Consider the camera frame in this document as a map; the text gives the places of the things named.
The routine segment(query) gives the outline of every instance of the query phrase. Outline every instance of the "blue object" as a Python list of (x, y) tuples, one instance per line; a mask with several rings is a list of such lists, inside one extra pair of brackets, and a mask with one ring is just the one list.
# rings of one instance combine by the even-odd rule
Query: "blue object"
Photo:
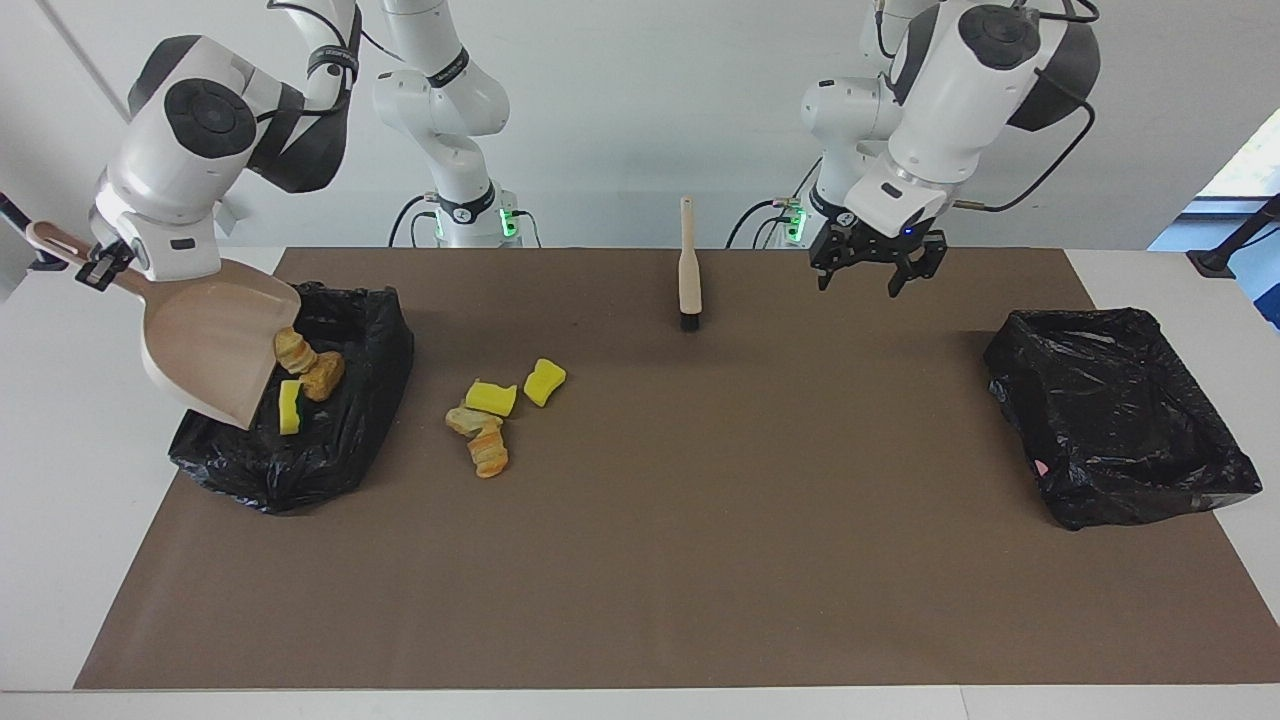
[(1271, 320), (1271, 324), (1280, 331), (1280, 284), (1268, 290), (1254, 305), (1258, 306), (1262, 316)]

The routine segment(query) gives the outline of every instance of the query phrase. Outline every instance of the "black stand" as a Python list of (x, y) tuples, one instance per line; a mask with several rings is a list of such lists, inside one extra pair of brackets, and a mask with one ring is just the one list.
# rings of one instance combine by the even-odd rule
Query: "black stand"
[(1187, 256), (1190, 258), (1192, 265), (1196, 265), (1199, 274), (1206, 278), (1235, 279), (1235, 273), (1228, 268), (1231, 256), (1257, 237), (1262, 228), (1276, 222), (1277, 217), (1280, 217), (1280, 195), (1267, 200), (1266, 205), (1254, 213), (1252, 218), (1244, 220), (1244, 224), (1231, 233), (1231, 237), (1222, 241), (1222, 245), (1219, 245), (1213, 250), (1189, 250)]
[[(13, 229), (18, 231), (19, 236), (27, 233), (27, 225), (31, 224), (31, 218), (28, 218), (27, 214), (14, 205), (13, 200), (9, 200), (9, 196), (3, 192), (0, 192), (0, 215), (8, 220)], [(36, 260), (28, 265), (27, 269), (40, 273), (59, 272), (67, 269), (67, 263), (54, 258), (44, 250), (37, 250)]]

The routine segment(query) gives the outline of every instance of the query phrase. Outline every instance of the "brown table mat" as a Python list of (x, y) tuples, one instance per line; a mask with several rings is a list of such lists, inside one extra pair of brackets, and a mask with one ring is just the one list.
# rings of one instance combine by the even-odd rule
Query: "brown table mat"
[[(956, 250), (818, 293), (803, 254), (291, 250), (399, 290), (417, 365), (364, 487), (269, 518), (178, 477), (77, 688), (649, 688), (1280, 682), (1280, 630), (1212, 515), (1069, 533), (980, 355), (1012, 309), (1088, 309), (1060, 251)], [(539, 356), (512, 465), (444, 411)]]

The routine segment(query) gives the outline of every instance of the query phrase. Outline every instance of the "bin lined with black bag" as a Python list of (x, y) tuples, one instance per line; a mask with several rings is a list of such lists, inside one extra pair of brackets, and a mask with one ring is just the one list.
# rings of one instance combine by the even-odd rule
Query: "bin lined with black bag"
[(291, 379), (276, 365), (253, 427), (241, 430), (188, 411), (169, 459), (202, 487), (262, 512), (284, 512), (360, 486), (399, 409), (413, 366), (413, 333), (394, 290), (297, 286), (293, 327), (316, 352), (338, 351), (346, 373), (324, 402), (300, 398), (302, 428), (282, 436), (278, 396)]
[(1041, 497), (1068, 529), (1156, 523), (1262, 492), (1146, 311), (1014, 313), (984, 360)]

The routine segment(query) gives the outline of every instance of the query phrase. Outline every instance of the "bread piece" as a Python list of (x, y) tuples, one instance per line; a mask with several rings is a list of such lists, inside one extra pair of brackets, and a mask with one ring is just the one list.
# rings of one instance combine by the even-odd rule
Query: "bread piece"
[(475, 462), (476, 477), (481, 479), (502, 474), (511, 460), (507, 447), (502, 442), (502, 430), (498, 429), (497, 421), (485, 424), (480, 434), (467, 443), (467, 450), (471, 451), (471, 461)]
[(275, 360), (282, 368), (301, 375), (316, 364), (316, 351), (293, 328), (275, 333)]
[(479, 410), (471, 410), (470, 407), (454, 407), (444, 414), (444, 424), (448, 425), (451, 430), (466, 438), (476, 437), (489, 423), (497, 423), (500, 427), (502, 418), (495, 418)]
[(347, 370), (347, 364), (340, 352), (321, 352), (316, 356), (315, 364), (302, 374), (302, 395), (311, 402), (324, 402), (329, 400), (333, 391), (342, 382), (342, 375)]

